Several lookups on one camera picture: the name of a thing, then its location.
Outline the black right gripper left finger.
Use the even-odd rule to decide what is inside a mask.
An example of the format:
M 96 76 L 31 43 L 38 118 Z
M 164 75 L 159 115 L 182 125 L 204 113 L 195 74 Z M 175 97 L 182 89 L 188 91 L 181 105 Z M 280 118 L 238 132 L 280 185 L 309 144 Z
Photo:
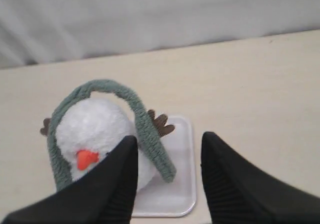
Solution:
M 8 214 L 6 224 L 128 224 L 138 184 L 138 146 L 126 136 L 89 173 L 63 190 Z

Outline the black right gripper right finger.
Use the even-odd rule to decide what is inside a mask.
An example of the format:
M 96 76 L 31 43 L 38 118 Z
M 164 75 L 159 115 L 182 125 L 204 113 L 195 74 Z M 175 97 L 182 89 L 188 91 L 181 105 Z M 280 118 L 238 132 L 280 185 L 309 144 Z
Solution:
M 267 174 L 214 132 L 201 141 L 201 177 L 214 224 L 318 224 L 320 199 Z

